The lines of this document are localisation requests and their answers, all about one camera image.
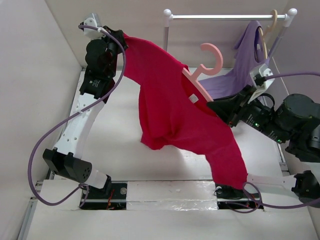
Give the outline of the red t shirt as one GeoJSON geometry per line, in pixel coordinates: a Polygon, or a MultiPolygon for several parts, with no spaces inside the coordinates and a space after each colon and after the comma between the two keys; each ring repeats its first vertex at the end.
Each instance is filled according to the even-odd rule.
{"type": "Polygon", "coordinates": [[[204,155],[215,183],[241,189],[248,172],[233,132],[184,76],[186,66],[153,42],[124,39],[124,75],[140,86],[141,142],[152,150],[172,145],[204,155]]]}

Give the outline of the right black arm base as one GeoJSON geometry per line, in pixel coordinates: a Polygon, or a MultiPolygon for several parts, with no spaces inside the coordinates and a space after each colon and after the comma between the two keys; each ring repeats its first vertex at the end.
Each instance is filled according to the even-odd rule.
{"type": "Polygon", "coordinates": [[[254,200],[259,201],[258,193],[251,193],[247,197],[242,190],[228,185],[216,184],[213,195],[217,200],[219,210],[231,210],[240,214],[249,214],[257,210],[264,210],[262,205],[258,205],[254,200]]]}

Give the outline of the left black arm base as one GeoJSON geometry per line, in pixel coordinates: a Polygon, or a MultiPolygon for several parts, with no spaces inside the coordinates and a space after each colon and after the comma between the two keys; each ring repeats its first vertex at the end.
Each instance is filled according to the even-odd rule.
{"type": "Polygon", "coordinates": [[[82,187],[79,203],[81,210],[126,210],[127,209],[127,181],[113,181],[107,176],[103,188],[89,186],[82,187]]]}

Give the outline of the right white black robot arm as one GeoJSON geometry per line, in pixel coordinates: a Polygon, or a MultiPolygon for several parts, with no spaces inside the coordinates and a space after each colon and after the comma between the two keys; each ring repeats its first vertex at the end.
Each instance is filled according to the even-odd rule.
{"type": "MultiPolygon", "coordinates": [[[[268,107],[251,99],[255,87],[247,85],[239,93],[215,99],[206,105],[229,127],[243,122],[278,144],[288,143],[285,151],[301,162],[320,162],[320,105],[300,93],[288,95],[278,107],[268,107]]],[[[260,194],[263,190],[288,193],[302,207],[320,206],[320,182],[311,170],[286,177],[271,178],[249,174],[247,180],[232,182],[231,191],[242,197],[249,186],[260,194]]]]}

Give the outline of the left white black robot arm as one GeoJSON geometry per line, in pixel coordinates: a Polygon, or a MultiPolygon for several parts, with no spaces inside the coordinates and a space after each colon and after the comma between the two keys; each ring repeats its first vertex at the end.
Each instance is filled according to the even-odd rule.
{"type": "Polygon", "coordinates": [[[42,157],[54,174],[89,185],[104,199],[112,191],[111,177],[82,160],[83,148],[96,117],[120,83],[114,80],[118,54],[124,54],[128,46],[122,30],[84,24],[79,28],[86,34],[93,34],[86,46],[84,79],[74,112],[60,139],[53,149],[46,149],[42,157]]]}

